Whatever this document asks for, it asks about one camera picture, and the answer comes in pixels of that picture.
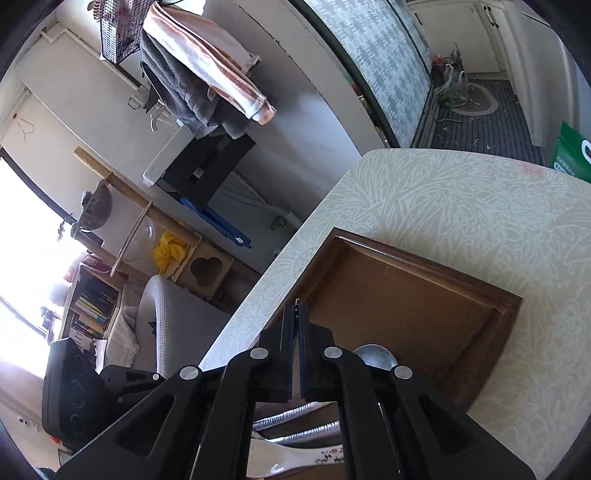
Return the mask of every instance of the black speaker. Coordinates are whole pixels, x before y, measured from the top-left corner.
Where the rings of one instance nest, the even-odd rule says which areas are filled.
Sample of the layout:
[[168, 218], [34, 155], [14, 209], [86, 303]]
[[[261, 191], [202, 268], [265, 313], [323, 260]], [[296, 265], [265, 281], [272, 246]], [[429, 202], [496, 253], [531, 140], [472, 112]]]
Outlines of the black speaker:
[[53, 342], [43, 382], [43, 429], [77, 451], [113, 422], [113, 404], [105, 383], [74, 340]]

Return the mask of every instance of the bookshelf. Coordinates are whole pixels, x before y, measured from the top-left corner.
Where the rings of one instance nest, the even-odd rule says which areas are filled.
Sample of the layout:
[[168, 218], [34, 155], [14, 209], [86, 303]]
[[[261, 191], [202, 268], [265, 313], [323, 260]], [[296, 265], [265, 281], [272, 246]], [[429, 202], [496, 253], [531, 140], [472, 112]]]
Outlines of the bookshelf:
[[59, 338], [72, 337], [86, 350], [91, 338], [107, 338], [121, 308], [125, 281], [80, 265], [68, 290]]

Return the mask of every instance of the window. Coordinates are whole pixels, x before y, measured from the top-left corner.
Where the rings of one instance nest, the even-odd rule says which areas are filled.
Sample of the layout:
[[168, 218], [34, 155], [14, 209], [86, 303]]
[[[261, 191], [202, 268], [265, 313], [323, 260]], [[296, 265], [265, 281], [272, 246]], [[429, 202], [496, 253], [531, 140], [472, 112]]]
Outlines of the window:
[[64, 217], [70, 216], [0, 150], [0, 356], [41, 377], [49, 350], [40, 309], [61, 313], [50, 292], [85, 250], [70, 237], [70, 225], [58, 240]]

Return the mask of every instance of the metal hose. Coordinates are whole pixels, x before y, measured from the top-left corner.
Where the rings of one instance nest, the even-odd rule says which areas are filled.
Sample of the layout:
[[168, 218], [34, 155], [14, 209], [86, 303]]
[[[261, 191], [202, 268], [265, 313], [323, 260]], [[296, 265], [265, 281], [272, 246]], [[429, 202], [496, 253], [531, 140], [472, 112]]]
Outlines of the metal hose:
[[292, 410], [287, 410], [283, 413], [279, 413], [277, 415], [273, 415], [272, 417], [268, 417], [266, 419], [257, 420], [252, 424], [252, 429], [255, 432], [260, 432], [261, 430], [270, 429], [271, 427], [275, 427], [276, 425], [281, 425], [282, 423], [288, 422], [290, 420], [299, 418], [303, 415], [306, 415], [308, 412], [318, 410], [330, 402], [311, 402], [307, 403], [306, 405], [302, 405], [301, 407], [294, 408]]
[[277, 205], [272, 205], [271, 203], [267, 203], [263, 200], [258, 200], [258, 199], [254, 199], [252, 197], [249, 197], [248, 195], [243, 195], [242, 193], [237, 192], [236, 190], [232, 190], [232, 189], [226, 187], [225, 185], [221, 185], [218, 191], [219, 191], [219, 193], [221, 193], [225, 197], [228, 197], [228, 198], [235, 200], [239, 203], [243, 203], [244, 205], [248, 205], [248, 206], [255, 207], [255, 208], [260, 208], [262, 210], [268, 210], [269, 212], [272, 212], [276, 215], [282, 216], [289, 223], [291, 223], [295, 228], [299, 228], [302, 225], [301, 220], [298, 217], [296, 217], [295, 214], [293, 214], [289, 210], [285, 210], [284, 208], [281, 208]]
[[293, 433], [285, 437], [278, 437], [276, 439], [267, 439], [267, 442], [278, 443], [279, 445], [293, 445], [295, 443], [310, 442], [312, 440], [321, 440], [326, 437], [338, 434], [340, 432], [340, 424], [338, 421], [316, 427], [315, 429], [306, 430], [305, 432]]

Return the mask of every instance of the kitchen cabinet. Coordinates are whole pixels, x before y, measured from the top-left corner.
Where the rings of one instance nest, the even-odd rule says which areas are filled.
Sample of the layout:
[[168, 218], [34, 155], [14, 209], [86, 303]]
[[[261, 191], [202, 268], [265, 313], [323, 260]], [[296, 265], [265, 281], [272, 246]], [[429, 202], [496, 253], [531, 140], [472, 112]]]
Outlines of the kitchen cabinet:
[[410, 4], [431, 53], [448, 57], [457, 43], [467, 73], [498, 73], [499, 61], [479, 14], [480, 4]]
[[[558, 35], [535, 12], [519, 9], [519, 5], [511, 2], [504, 5], [524, 60], [521, 68], [531, 98], [532, 143], [552, 149], [563, 121], [577, 128], [579, 99], [575, 63]], [[518, 68], [513, 70], [517, 78]]]
[[493, 30], [493, 35], [498, 39], [498, 44], [503, 48], [506, 56], [505, 70], [511, 87], [517, 95], [521, 109], [525, 115], [530, 138], [533, 138], [532, 127], [534, 125], [531, 105], [531, 94], [525, 69], [525, 58], [513, 33], [511, 22], [505, 8], [494, 2], [482, 3], [487, 20]]

